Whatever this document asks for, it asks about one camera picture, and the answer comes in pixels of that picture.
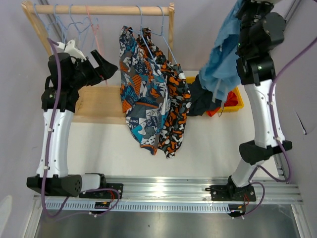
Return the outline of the blue orange patterned shorts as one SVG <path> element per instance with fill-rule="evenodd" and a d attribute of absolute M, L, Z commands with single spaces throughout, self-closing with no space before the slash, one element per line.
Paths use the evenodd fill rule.
<path fill-rule="evenodd" d="M 123 26 L 119 36 L 120 99 L 126 124 L 140 147 L 155 155 L 170 109 L 167 82 L 143 36 Z"/>

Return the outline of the light blue shorts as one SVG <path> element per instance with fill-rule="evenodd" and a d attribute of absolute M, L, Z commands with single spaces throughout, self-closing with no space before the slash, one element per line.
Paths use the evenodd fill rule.
<path fill-rule="evenodd" d="M 241 25 L 241 20 L 236 15 L 241 6 L 242 1 L 238 0 L 226 16 L 209 60 L 199 71 L 200 85 L 212 92 L 212 102 L 219 100 L 224 104 L 228 93 L 241 83 L 236 69 L 236 50 Z"/>

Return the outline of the pink wire hanger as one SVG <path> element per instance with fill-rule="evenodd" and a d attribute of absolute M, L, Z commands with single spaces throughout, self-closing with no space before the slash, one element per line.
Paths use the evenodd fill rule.
<path fill-rule="evenodd" d="M 104 47 L 104 39 L 103 39 L 103 33 L 99 24 L 99 19 L 97 17 L 94 17 L 90 13 L 90 7 L 88 5 L 85 5 L 86 12 L 90 21 L 90 26 L 92 29 L 92 32 L 94 34 L 94 40 L 93 44 L 95 44 L 96 49 L 100 53 L 101 56 L 105 56 L 105 47 Z"/>

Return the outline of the blue hanger of dark shorts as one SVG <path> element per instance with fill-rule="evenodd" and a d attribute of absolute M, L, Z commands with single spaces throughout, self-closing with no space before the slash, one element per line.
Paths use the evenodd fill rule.
<path fill-rule="evenodd" d="M 85 15 L 85 17 L 81 21 L 75 21 L 72 16 L 72 14 L 75 13 L 75 11 L 72 10 L 72 6 L 72 4 L 69 6 L 68 15 L 71 19 L 71 23 L 69 23 L 68 29 L 70 29 L 70 27 L 75 28 L 77 33 L 77 36 L 74 38 L 77 42 L 76 46 L 78 47 L 78 49 L 88 52 L 94 46 L 95 41 L 94 36 L 91 37 L 89 33 L 92 24 L 91 18 L 89 15 Z"/>

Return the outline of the blue hanger of orange shorts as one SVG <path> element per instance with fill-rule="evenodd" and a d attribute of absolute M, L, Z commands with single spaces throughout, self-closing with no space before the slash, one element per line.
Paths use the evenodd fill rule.
<path fill-rule="evenodd" d="M 64 25 L 62 19 L 58 16 L 58 14 L 56 12 L 57 6 L 58 6 L 58 4 L 55 4 L 53 7 L 53 15 L 55 18 L 55 23 L 57 26 L 60 27 L 60 30 L 61 30 L 61 42 L 67 43 L 67 34 L 69 31 L 69 28 L 73 25 L 73 22 L 70 22 L 68 25 Z"/>

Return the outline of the dark grey shorts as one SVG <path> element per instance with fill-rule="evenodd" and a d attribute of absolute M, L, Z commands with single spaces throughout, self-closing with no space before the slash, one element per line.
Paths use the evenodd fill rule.
<path fill-rule="evenodd" d="M 191 106 L 188 116 L 202 116 L 207 111 L 220 108 L 222 101 L 218 99 L 215 102 L 212 101 L 213 93 L 202 88 L 198 74 L 194 82 L 188 84 L 188 87 L 191 93 Z"/>

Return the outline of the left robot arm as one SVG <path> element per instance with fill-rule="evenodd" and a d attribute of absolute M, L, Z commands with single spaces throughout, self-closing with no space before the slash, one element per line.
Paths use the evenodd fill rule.
<path fill-rule="evenodd" d="M 79 90 L 110 79 L 118 69 L 97 50 L 91 54 L 98 67 L 93 67 L 88 58 L 69 53 L 49 57 L 51 74 L 46 78 L 41 96 L 45 125 L 42 154 L 35 176 L 26 181 L 29 189 L 42 195 L 77 197 L 90 191 L 94 197 L 103 198 L 107 194 L 104 175 L 71 175 L 67 166 L 68 137 Z"/>

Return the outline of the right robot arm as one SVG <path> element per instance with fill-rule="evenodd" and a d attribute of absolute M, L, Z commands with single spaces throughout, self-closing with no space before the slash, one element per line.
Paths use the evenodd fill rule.
<path fill-rule="evenodd" d="M 241 161 L 226 188 L 232 200 L 243 196 L 259 166 L 293 147 L 280 128 L 275 99 L 277 77 L 270 52 L 284 42 L 286 22 L 273 8 L 269 1 L 244 0 L 236 15 L 241 20 L 237 73 L 251 105 L 255 138 L 239 146 Z"/>

